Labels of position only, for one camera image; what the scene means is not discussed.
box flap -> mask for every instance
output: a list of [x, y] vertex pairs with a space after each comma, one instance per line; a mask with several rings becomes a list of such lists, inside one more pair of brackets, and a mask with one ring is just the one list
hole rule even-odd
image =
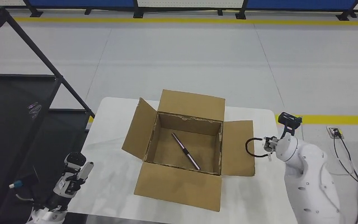
[[[222, 146], [222, 175], [253, 176], [255, 174], [255, 158], [245, 150], [245, 143], [253, 138], [251, 120], [224, 122]], [[253, 142], [248, 150], [254, 153]]]
[[142, 160], [148, 147], [156, 117], [157, 111], [140, 98], [122, 149]]
[[134, 194], [218, 212], [221, 187], [220, 176], [144, 162]]
[[225, 99], [163, 90], [158, 111], [224, 121]]

wall outlet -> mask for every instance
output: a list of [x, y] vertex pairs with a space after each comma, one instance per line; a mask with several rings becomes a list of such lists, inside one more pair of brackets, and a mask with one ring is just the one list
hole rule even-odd
[[[326, 127], [326, 128], [327, 128], [327, 131], [328, 131], [328, 134], [329, 134], [330, 138], [334, 139], [336, 137], [336, 139], [337, 138], [339, 139], [338, 136], [335, 136], [335, 132], [334, 132], [334, 129], [336, 129], [337, 127]], [[339, 128], [337, 128], [337, 129], [341, 133], [342, 139], [345, 139], [345, 137], [343, 136], [342, 131]]]

floor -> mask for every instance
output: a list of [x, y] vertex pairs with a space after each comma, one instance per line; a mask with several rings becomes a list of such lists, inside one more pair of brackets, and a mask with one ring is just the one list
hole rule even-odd
[[[15, 17], [29, 15], [26, 11], [11, 12]], [[48, 11], [43, 17], [84, 17], [82, 14]], [[92, 12], [89, 17], [132, 15]], [[170, 16], [217, 18], [215, 12]], [[222, 19], [232, 16], [224, 12]], [[253, 12], [247, 17], [336, 21], [329, 13]], [[20, 25], [93, 111], [106, 96], [159, 100], [166, 88], [223, 97], [227, 106], [270, 109], [275, 114], [358, 113], [358, 26], [88, 22]], [[50, 74], [9, 26], [0, 29], [0, 40], [1, 73]], [[81, 108], [65, 88], [60, 89], [51, 107]], [[358, 127], [339, 128], [357, 164]], [[327, 152], [330, 172], [344, 173], [333, 156], [333, 140], [326, 125], [305, 124], [296, 135]], [[341, 157], [346, 157], [341, 142], [336, 145]], [[349, 176], [334, 175], [334, 179], [339, 183], [341, 223], [355, 223], [358, 184]]]

blue barrier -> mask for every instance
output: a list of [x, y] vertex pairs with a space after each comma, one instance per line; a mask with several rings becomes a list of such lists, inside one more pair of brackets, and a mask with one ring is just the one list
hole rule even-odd
[[30, 3], [34, 7], [133, 7], [133, 0], [30, 0]]
[[249, 0], [247, 8], [291, 10], [346, 10], [354, 0]]
[[[247, 8], [277, 10], [346, 10], [354, 0], [249, 0]], [[30, 0], [47, 7], [133, 7], [133, 0]]]

table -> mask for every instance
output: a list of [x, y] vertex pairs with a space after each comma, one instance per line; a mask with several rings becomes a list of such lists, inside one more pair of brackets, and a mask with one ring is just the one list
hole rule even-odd
[[[158, 101], [147, 101], [157, 109]], [[254, 177], [224, 176], [220, 212], [134, 195], [142, 161], [121, 149], [138, 100], [106, 97], [82, 153], [95, 166], [69, 211], [164, 223], [296, 224], [286, 193], [285, 165], [256, 158]], [[225, 120], [253, 120], [255, 137], [278, 136], [272, 111], [225, 107]], [[255, 141], [255, 153], [265, 153]]]

